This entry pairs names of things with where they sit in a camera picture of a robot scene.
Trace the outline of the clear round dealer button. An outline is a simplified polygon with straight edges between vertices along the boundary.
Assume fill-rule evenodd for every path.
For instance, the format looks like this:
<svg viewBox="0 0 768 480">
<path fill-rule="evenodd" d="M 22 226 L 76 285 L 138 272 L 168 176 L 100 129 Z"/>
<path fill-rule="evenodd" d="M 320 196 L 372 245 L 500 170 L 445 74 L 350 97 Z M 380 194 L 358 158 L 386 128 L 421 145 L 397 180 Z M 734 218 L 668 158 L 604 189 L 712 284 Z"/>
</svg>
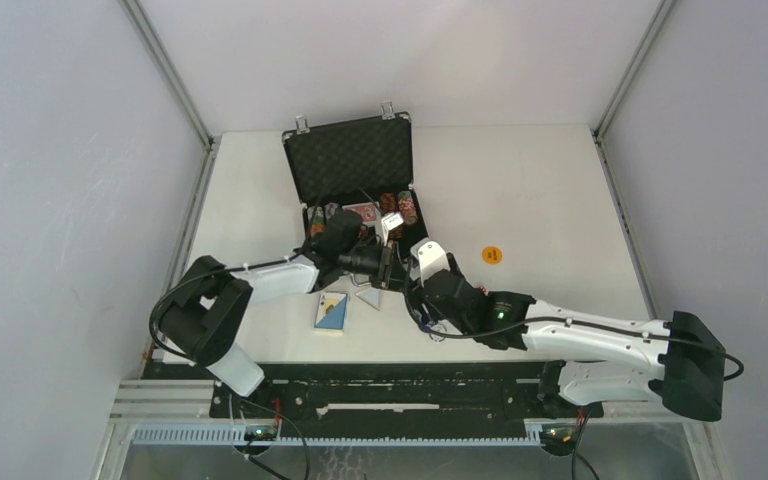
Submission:
<svg viewBox="0 0 768 480">
<path fill-rule="evenodd" d="M 328 229 L 332 233 L 332 257 L 335 260 L 356 246 L 364 227 L 362 216 L 352 210 L 339 211 L 331 218 Z"/>
</svg>

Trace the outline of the black aluminium poker case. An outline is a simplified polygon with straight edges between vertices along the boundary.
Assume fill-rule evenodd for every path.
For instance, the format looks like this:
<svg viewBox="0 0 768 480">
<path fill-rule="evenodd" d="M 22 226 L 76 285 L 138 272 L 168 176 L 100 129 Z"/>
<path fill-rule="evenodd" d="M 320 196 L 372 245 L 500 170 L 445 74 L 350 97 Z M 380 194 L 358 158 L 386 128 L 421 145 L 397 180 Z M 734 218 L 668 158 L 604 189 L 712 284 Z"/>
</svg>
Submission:
<svg viewBox="0 0 768 480">
<path fill-rule="evenodd" d="M 427 237 L 428 231 L 414 188 L 412 119 L 397 112 L 389 102 L 372 117 L 311 126 L 299 117 L 292 130 L 282 133 L 281 143 L 302 208 L 305 240 L 308 233 L 307 210 L 331 202 L 343 205 L 374 202 L 381 213 L 380 196 L 410 190 L 419 214 L 413 226 L 397 228 L 390 234 L 388 247 L 396 247 L 403 264 L 403 292 L 409 276 L 417 272 L 411 247 Z M 380 238 L 375 227 L 361 230 L 361 238 Z"/>
</svg>

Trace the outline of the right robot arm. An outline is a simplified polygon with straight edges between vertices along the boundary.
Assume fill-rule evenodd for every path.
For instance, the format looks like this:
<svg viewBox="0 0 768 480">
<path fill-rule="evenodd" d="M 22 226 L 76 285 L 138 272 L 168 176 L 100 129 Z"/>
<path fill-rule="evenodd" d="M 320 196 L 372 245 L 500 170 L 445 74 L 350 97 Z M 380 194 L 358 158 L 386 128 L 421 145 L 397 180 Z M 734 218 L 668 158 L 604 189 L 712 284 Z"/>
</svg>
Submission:
<svg viewBox="0 0 768 480">
<path fill-rule="evenodd" d="M 421 331 L 543 358 L 538 402 L 552 416 L 602 402 L 658 401 L 676 415 L 716 422 L 725 383 L 745 370 L 690 312 L 622 320 L 527 294 L 485 292 L 448 253 L 416 254 L 407 274 L 404 297 Z"/>
</svg>

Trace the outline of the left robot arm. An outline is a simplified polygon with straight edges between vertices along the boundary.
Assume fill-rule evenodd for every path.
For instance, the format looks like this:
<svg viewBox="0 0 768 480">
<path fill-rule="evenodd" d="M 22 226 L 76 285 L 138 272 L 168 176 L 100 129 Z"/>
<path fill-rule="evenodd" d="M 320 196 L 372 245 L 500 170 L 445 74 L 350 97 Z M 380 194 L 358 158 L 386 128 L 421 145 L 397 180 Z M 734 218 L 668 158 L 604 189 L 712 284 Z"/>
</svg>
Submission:
<svg viewBox="0 0 768 480">
<path fill-rule="evenodd" d="M 295 294 L 319 292 L 344 275 L 373 278 L 392 264 L 385 243 L 363 245 L 363 219 L 337 212 L 323 233 L 292 254 L 271 262 L 228 267 L 210 255 L 197 258 L 184 277 L 157 301 L 148 317 L 155 345 L 207 369 L 234 392 L 234 404 L 250 417 L 271 407 L 262 368 L 236 342 L 246 309 Z"/>
</svg>

